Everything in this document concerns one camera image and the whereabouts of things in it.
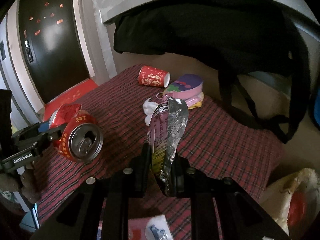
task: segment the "metal bolt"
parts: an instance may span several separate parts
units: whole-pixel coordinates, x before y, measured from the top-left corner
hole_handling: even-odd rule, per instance
[[[127,174],[127,175],[131,174],[132,172],[133,172],[133,169],[131,169],[131,168],[125,168],[125,169],[123,170],[123,173],[124,173],[124,174]]]
[[[94,177],[89,177],[85,180],[85,182],[89,185],[93,184],[96,182],[96,179]]]
[[[196,169],[195,169],[195,168],[187,168],[187,173],[188,173],[189,175],[193,175],[193,174],[196,173]]]
[[[233,183],[233,180],[230,177],[225,177],[223,179],[223,183],[227,185],[231,185]]]

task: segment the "black door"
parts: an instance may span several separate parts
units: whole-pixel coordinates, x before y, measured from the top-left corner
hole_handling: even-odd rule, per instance
[[[23,53],[44,103],[89,78],[72,0],[21,0],[18,15]]]

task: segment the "foil wrapper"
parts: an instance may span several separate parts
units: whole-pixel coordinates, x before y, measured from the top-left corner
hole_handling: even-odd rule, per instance
[[[155,176],[164,183],[167,196],[172,191],[171,166],[188,117],[188,106],[184,100],[164,96],[150,123],[148,141],[153,150],[152,169]]]

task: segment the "crushed can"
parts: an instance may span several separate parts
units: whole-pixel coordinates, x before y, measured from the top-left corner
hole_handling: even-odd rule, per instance
[[[67,123],[59,140],[53,141],[58,153],[74,162],[89,162],[100,152],[103,134],[97,120],[80,104],[64,104],[49,121],[49,128]]]

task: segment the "red plaid tablecloth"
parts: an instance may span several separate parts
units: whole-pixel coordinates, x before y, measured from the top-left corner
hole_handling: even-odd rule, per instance
[[[130,67],[109,82],[80,98],[77,103],[97,118],[104,134],[101,152],[90,163],[74,163],[50,147],[36,164],[41,189],[38,202],[40,223],[89,176],[110,177],[127,167],[140,154],[146,140],[142,104],[163,89],[138,85],[141,65]],[[268,130],[254,130],[239,124],[211,98],[201,108],[189,111],[189,121],[178,153],[190,165],[212,178],[232,177],[255,200],[263,192],[271,171],[284,154],[282,143]],[[139,200],[140,209],[165,214],[174,239],[191,236],[190,203],[167,198],[153,188]]]

